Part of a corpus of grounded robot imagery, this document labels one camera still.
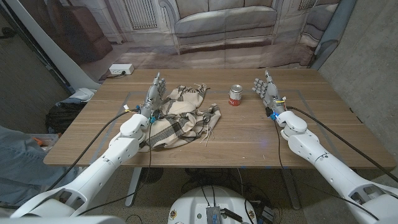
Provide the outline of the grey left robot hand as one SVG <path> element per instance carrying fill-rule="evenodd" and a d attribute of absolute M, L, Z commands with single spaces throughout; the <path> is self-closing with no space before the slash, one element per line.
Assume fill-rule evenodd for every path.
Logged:
<path fill-rule="evenodd" d="M 144 103 L 140 108 L 141 115 L 146 118 L 151 118 L 154 115 L 155 111 L 160 107 L 165 90 L 165 80 L 160 78 L 160 73 L 158 72 L 152 85 L 149 87 Z"/>

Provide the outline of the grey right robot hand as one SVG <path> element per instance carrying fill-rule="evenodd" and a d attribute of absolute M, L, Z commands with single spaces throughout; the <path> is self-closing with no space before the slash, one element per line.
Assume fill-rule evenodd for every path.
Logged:
<path fill-rule="evenodd" d="M 279 95 L 279 91 L 268 70 L 265 71 L 265 77 L 265 81 L 259 78 L 254 80 L 252 91 L 257 93 L 262 99 L 262 102 L 266 107 L 267 116 L 277 117 L 286 110 L 284 100 Z"/>

